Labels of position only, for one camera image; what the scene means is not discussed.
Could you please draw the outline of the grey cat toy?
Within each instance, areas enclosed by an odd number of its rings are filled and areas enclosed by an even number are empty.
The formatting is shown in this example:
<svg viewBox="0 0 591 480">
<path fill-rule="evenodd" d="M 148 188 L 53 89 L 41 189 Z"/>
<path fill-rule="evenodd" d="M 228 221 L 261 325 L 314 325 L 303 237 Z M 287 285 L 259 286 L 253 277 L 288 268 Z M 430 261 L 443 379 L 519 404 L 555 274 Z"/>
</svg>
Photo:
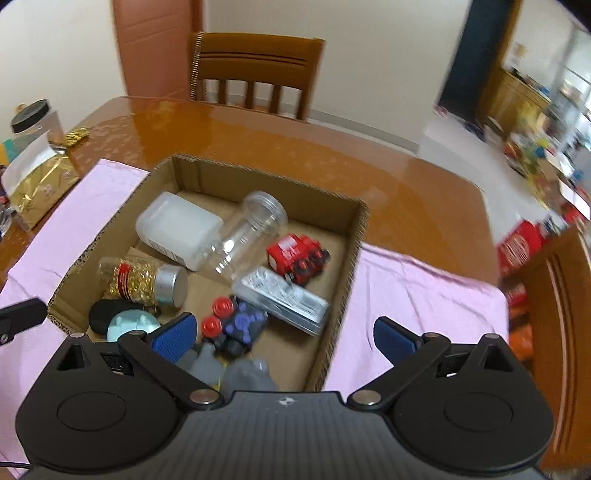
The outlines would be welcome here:
<svg viewBox="0 0 591 480">
<path fill-rule="evenodd" d="M 221 393 L 224 400 L 228 400 L 236 391 L 278 390 L 266 361 L 238 358 L 229 363 L 222 362 L 211 343 L 204 342 L 199 347 L 191 347 L 176 365 Z"/>
</svg>

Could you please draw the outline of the labelled plastic pack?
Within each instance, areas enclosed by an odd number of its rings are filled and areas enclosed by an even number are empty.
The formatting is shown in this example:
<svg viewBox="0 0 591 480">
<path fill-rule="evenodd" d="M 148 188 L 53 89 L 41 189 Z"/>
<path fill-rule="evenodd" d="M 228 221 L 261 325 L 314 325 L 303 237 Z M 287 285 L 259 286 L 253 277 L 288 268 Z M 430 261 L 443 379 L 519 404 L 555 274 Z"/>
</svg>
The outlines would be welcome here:
<svg viewBox="0 0 591 480">
<path fill-rule="evenodd" d="M 308 335 L 320 336 L 331 304 L 260 266 L 232 283 L 232 292 Z"/>
</svg>

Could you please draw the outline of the gold tissue pack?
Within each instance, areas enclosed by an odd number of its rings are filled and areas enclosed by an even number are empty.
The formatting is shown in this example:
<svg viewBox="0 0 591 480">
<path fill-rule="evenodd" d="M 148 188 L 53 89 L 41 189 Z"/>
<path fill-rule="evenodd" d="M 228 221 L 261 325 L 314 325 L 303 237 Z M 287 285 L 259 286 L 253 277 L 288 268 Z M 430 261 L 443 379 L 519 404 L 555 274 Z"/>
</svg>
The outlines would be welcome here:
<svg viewBox="0 0 591 480">
<path fill-rule="evenodd" d="M 33 229 L 79 181 L 70 158 L 59 153 L 43 133 L 7 167 L 1 183 L 11 206 Z"/>
</svg>

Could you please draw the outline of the white plastic container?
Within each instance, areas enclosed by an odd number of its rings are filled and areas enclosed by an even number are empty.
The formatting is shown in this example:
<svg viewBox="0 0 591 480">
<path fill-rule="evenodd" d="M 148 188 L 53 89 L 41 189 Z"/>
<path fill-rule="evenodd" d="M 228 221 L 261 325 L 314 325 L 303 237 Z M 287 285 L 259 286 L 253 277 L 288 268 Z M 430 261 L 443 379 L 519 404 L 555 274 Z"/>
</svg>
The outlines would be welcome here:
<svg viewBox="0 0 591 480">
<path fill-rule="evenodd" d="M 169 192 L 161 193 L 138 216 L 135 231 L 153 250 L 197 272 L 219 239 L 221 217 Z"/>
</svg>

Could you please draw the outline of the pink towel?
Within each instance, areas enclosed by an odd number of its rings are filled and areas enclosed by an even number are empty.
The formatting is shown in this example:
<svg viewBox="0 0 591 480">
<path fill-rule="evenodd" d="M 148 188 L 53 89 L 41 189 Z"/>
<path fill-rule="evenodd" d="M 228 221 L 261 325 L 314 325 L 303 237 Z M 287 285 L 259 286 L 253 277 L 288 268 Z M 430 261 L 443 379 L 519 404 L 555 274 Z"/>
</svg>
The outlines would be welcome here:
<svg viewBox="0 0 591 480">
<path fill-rule="evenodd" d="M 146 177 L 144 170 L 102 159 L 68 195 L 47 226 L 9 271 L 4 307 L 29 298 L 49 301 L 68 268 Z M 349 396 L 391 364 L 377 349 L 375 320 L 387 316 L 417 333 L 439 332 L 455 343 L 508 335 L 507 302 L 484 282 L 438 270 L 419 260 L 365 244 L 325 390 Z M 65 337 L 51 321 L 16 336 L 1 349 L 1 458 L 23 462 L 18 407 Z"/>
</svg>

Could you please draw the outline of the wooden cabinet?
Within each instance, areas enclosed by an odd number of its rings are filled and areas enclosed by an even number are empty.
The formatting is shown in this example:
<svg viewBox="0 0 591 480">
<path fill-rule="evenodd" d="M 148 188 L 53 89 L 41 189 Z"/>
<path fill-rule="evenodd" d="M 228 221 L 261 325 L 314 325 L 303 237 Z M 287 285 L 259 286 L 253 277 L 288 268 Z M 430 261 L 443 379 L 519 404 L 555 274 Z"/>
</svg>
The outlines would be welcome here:
<svg viewBox="0 0 591 480">
<path fill-rule="evenodd" d="M 491 74 L 483 90 L 477 109 L 477 119 L 488 125 L 506 140 L 522 118 L 533 118 L 536 123 L 540 113 L 550 105 L 550 100 L 525 81 L 498 67 Z"/>
</svg>

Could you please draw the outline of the wooden chair far side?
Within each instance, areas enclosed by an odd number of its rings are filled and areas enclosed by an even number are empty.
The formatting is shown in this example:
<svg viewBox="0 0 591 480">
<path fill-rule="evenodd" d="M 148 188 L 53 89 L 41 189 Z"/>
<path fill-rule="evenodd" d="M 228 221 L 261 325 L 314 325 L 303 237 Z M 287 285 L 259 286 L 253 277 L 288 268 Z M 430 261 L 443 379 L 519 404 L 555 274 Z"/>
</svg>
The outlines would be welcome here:
<svg viewBox="0 0 591 480">
<path fill-rule="evenodd" d="M 216 103 L 228 103 L 228 83 L 245 83 L 243 107 L 252 110 L 256 86 L 273 87 L 267 112 L 280 114 L 284 88 L 300 92 L 294 118 L 308 120 L 325 40 L 255 33 L 199 31 L 188 37 L 189 97 L 204 101 L 205 83 L 217 83 Z"/>
</svg>

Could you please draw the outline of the wooden chair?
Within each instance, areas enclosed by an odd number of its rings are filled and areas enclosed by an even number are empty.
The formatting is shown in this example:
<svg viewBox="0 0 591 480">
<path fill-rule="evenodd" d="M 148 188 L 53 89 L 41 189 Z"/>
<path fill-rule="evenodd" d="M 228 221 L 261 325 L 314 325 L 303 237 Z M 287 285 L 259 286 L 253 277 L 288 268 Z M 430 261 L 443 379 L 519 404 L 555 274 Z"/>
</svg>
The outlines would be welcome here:
<svg viewBox="0 0 591 480">
<path fill-rule="evenodd" d="M 515 273 L 528 297 L 533 378 L 554 416 L 542 466 L 590 466 L 590 253 L 573 226 Z"/>
<path fill-rule="evenodd" d="M 216 103 L 228 103 L 228 83 L 245 83 L 243 107 L 252 110 L 256 86 L 273 87 L 267 112 L 280 114 L 284 88 L 300 92 L 294 118 L 308 120 L 325 40 L 255 33 L 199 31 L 188 37 L 189 97 L 204 101 L 205 83 L 217 83 Z"/>
</svg>

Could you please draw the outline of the wooden chair right side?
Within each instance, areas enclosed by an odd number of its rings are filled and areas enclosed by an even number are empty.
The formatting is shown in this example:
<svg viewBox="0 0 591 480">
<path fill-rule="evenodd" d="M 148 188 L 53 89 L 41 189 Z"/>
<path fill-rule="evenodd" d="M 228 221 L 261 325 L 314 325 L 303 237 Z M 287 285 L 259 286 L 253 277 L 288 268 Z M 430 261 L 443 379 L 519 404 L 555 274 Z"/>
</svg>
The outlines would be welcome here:
<svg viewBox="0 0 591 480">
<path fill-rule="evenodd" d="M 590 466 L 590 253 L 573 226 L 515 273 L 528 297 L 533 378 L 554 416 L 542 466 Z"/>
</svg>

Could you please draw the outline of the clear plastic jar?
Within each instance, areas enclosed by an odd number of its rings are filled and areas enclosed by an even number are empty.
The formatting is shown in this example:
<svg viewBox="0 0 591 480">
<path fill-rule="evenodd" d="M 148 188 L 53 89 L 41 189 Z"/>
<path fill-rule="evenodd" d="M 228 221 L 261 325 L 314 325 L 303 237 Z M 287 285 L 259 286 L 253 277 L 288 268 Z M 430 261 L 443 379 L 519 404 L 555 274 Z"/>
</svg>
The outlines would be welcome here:
<svg viewBox="0 0 591 480">
<path fill-rule="evenodd" d="M 263 261 L 266 248 L 286 231 L 287 221 L 286 209 L 273 195 L 249 193 L 205 250 L 200 274 L 231 285 Z"/>
</svg>

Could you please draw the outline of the light blue earbud case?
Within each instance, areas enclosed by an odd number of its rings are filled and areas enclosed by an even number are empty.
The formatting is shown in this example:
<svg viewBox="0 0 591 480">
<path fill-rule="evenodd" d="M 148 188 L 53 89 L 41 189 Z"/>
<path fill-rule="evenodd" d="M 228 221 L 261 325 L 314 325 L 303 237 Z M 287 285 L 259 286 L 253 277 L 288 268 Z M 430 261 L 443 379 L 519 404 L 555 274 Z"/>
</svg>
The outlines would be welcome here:
<svg viewBox="0 0 591 480">
<path fill-rule="evenodd" d="M 106 340 L 116 342 L 118 338 L 130 331 L 140 330 L 145 333 L 151 333 L 160 327 L 157 318 L 151 313 L 139 310 L 124 310 L 116 314 L 110 321 Z"/>
</svg>

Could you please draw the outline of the black-lidded clear jar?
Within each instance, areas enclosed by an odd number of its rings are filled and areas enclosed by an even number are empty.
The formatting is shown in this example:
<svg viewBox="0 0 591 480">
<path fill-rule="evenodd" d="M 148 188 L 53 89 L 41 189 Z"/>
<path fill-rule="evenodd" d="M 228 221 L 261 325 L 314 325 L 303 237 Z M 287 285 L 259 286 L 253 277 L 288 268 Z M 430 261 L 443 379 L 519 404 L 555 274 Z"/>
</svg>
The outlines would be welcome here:
<svg viewBox="0 0 591 480">
<path fill-rule="evenodd" d="M 19 150 L 24 150 L 38 137 L 47 133 L 51 144 L 63 145 L 65 133 L 59 115 L 47 99 L 37 100 L 25 106 L 10 122 L 12 141 Z"/>
</svg>

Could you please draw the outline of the red toy train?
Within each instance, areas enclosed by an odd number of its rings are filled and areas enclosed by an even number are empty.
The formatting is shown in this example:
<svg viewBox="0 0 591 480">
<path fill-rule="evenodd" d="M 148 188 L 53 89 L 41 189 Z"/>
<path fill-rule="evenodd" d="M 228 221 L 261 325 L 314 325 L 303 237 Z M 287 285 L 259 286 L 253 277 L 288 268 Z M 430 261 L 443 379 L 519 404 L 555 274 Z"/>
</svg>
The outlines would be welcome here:
<svg viewBox="0 0 591 480">
<path fill-rule="evenodd" d="M 270 269 L 290 283 L 304 287 L 322 274 L 331 254 L 318 240 L 287 234 L 266 248 Z"/>
</svg>

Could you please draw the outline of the bottle of yellow capsules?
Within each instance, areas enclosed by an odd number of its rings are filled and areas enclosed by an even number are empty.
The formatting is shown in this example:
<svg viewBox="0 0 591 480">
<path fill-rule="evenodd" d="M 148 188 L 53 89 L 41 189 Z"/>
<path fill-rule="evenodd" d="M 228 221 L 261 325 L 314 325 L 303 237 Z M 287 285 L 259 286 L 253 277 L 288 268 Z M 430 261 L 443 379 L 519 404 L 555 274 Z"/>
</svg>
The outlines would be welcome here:
<svg viewBox="0 0 591 480">
<path fill-rule="evenodd" d="M 147 257 L 103 257 L 97 267 L 103 295 L 148 307 L 180 308 L 186 298 L 188 275 L 183 267 Z"/>
</svg>

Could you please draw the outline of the blue toy train car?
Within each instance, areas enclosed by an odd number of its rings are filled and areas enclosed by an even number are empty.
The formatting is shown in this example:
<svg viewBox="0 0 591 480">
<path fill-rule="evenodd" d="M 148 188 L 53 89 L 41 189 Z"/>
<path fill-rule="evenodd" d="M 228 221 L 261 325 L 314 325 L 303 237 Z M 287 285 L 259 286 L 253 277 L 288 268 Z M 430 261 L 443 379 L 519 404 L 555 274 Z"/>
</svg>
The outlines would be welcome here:
<svg viewBox="0 0 591 480">
<path fill-rule="evenodd" d="M 252 350 L 267 323 L 267 312 L 252 303 L 235 295 L 218 297 L 211 314 L 200 322 L 201 340 L 228 357 L 242 357 Z"/>
</svg>

